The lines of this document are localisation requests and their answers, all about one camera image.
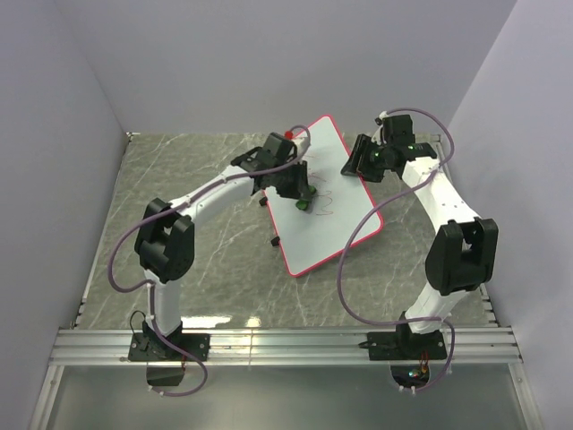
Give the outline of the pink framed whiteboard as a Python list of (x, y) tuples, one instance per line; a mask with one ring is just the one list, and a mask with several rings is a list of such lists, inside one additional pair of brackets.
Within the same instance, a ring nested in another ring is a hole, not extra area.
[(359, 221), (375, 206), (362, 179), (340, 174), (350, 150), (334, 118), (321, 116), (309, 130), (311, 147), (304, 160), (309, 185), (316, 190), (309, 209), (298, 209), (295, 201), (279, 197), (273, 188), (264, 191), (286, 271), (292, 277), (340, 255)]

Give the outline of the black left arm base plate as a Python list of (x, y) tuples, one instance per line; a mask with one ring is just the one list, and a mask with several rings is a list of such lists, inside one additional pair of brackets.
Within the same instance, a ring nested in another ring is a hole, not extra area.
[[(204, 362), (210, 350), (210, 335), (207, 333), (172, 333), (166, 339), (181, 350)], [(136, 332), (132, 335), (127, 359), (130, 362), (179, 361), (184, 355), (161, 341), (155, 332)]]

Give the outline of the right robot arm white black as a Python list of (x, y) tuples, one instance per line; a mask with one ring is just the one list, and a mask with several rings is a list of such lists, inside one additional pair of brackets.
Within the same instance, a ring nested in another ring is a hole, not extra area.
[(400, 315), (392, 333), (375, 332), (364, 346), (373, 359), (446, 357), (442, 324), (470, 292), (492, 277), (499, 228), (465, 202), (445, 175), (433, 147), (414, 136), (384, 143), (366, 134), (356, 138), (344, 176), (379, 183), (395, 173), (422, 204), (435, 231), (424, 262), (426, 283), (415, 302)]

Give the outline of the green whiteboard eraser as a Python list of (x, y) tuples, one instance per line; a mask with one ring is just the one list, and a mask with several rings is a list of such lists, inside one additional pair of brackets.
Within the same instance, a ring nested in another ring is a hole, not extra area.
[(307, 211), (311, 204), (312, 204), (312, 200), (315, 196), (315, 194), (317, 193), (317, 190), (314, 186), (310, 185), (308, 187), (308, 191), (307, 193), (304, 193), (295, 203), (295, 207), (299, 210), (299, 211)]

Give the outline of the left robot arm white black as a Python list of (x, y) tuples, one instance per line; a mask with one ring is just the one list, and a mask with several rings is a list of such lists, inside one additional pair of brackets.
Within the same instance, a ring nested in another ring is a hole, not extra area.
[(148, 205), (145, 217), (151, 221), (141, 226), (135, 252), (148, 289), (144, 331), (151, 336), (149, 348), (159, 359), (170, 360), (181, 349), (180, 279), (193, 265), (198, 229), (233, 203), (267, 188), (294, 200), (301, 210), (307, 209), (315, 195), (305, 160), (266, 171), (255, 159), (242, 156), (193, 192)]

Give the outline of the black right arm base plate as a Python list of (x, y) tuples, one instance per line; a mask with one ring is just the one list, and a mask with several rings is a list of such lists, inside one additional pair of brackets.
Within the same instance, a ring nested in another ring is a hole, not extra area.
[(368, 351), (371, 361), (414, 361), (423, 357), (444, 360), (448, 356), (440, 331), (428, 334), (371, 331), (358, 347)]

